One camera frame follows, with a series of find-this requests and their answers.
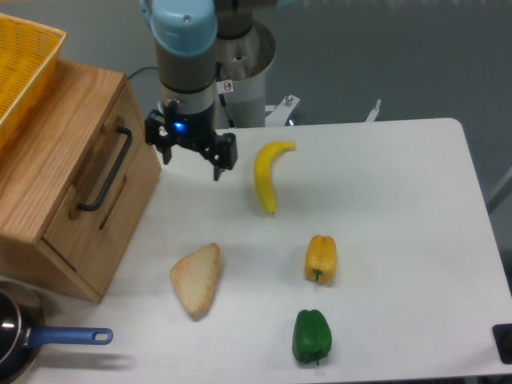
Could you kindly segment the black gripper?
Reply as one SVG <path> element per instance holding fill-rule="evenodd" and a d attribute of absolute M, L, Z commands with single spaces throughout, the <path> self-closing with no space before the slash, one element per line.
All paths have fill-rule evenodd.
<path fill-rule="evenodd" d="M 235 134 L 214 132 L 214 110 L 196 114 L 166 110 L 163 115 L 153 109 L 145 119 L 145 140 L 162 155 L 165 165 L 172 159 L 171 148 L 174 145 L 202 153 L 214 167 L 215 181 L 225 170 L 232 170 L 238 160 Z"/>

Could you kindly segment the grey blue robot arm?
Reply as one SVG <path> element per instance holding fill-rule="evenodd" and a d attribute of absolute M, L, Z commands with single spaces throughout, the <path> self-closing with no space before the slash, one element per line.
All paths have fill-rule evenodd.
<path fill-rule="evenodd" d="M 280 1 L 142 1 L 153 35 L 162 101 L 146 118 L 146 143 L 164 163 L 178 145 L 199 153 L 214 178 L 238 158 L 233 133 L 224 127 L 262 127 L 266 73 L 275 58 L 270 30 L 256 10 Z"/>

